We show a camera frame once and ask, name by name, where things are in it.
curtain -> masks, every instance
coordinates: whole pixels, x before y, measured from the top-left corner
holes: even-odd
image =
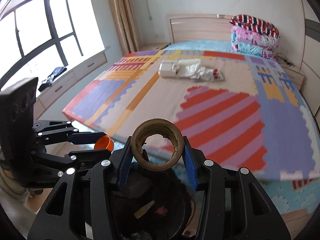
[[[109,0],[123,55],[139,50],[140,34],[132,0]]]

tape roll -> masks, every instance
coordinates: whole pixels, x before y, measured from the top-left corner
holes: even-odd
[[[169,139],[173,144],[173,154],[170,160],[162,164],[150,163],[142,156],[142,146],[146,139],[155,134],[160,134]],[[151,119],[140,124],[131,138],[131,151],[136,161],[150,171],[165,171],[172,168],[182,156],[184,149],[183,137],[179,129],[168,120]]]

stack of folded bedding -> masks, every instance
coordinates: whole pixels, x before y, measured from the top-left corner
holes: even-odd
[[[234,16],[230,23],[235,51],[275,60],[273,49],[279,45],[279,31],[271,23],[249,15]]]

orange cup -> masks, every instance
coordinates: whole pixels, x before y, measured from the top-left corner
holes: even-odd
[[[115,147],[115,144],[113,140],[111,140],[111,138],[108,135],[104,135],[98,141],[96,141],[96,144],[94,145],[93,149],[94,150],[107,149],[110,152],[112,152],[114,147]]]

headboard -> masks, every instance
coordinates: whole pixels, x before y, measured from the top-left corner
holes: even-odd
[[[231,15],[183,14],[167,16],[170,43],[195,40],[230,41]]]

